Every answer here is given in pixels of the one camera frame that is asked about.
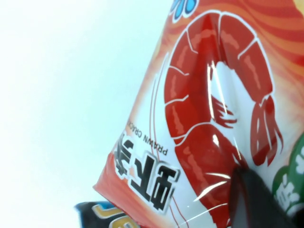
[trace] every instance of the snack bag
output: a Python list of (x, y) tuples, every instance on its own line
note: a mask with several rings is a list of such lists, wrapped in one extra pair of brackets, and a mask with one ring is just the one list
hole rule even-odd
[(149, 228), (226, 228), (247, 167), (293, 216), (303, 132), (303, 1), (174, 0), (94, 189)]
[(140, 228), (122, 210), (110, 202), (78, 203), (82, 228)]

